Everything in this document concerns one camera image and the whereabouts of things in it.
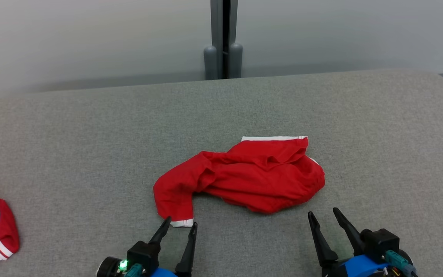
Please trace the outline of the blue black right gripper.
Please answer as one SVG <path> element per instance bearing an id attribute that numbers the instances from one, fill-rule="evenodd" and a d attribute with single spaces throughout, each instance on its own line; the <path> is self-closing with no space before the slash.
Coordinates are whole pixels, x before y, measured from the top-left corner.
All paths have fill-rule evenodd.
<path id="1" fill-rule="evenodd" d="M 338 224 L 346 233 L 353 248 L 355 257 L 342 263 L 337 263 L 338 255 L 327 244 L 327 240 L 320 231 L 320 224 L 313 214 L 308 212 L 315 251 L 322 269 L 322 277 L 414 277 L 415 266 L 410 260 L 400 254 L 385 254 L 382 261 L 374 262 L 364 254 L 364 244 L 360 238 L 360 233 L 353 226 L 346 216 L 337 208 L 333 208 L 333 213 Z"/>

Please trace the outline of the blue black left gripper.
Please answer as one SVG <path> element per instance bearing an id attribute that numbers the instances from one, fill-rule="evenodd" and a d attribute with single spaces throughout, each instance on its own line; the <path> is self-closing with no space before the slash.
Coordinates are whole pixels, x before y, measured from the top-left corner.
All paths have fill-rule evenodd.
<path id="1" fill-rule="evenodd" d="M 161 244 L 166 236 L 171 223 L 168 216 L 150 239 L 149 244 Z M 197 240 L 198 224 L 194 222 L 188 234 L 188 242 L 183 252 L 181 261 L 176 265 L 176 276 L 192 276 L 192 267 L 195 260 L 195 247 Z M 140 264 L 134 264 L 128 270 L 128 261 L 114 257 L 105 258 L 97 270 L 97 277 L 145 277 L 146 270 Z"/>

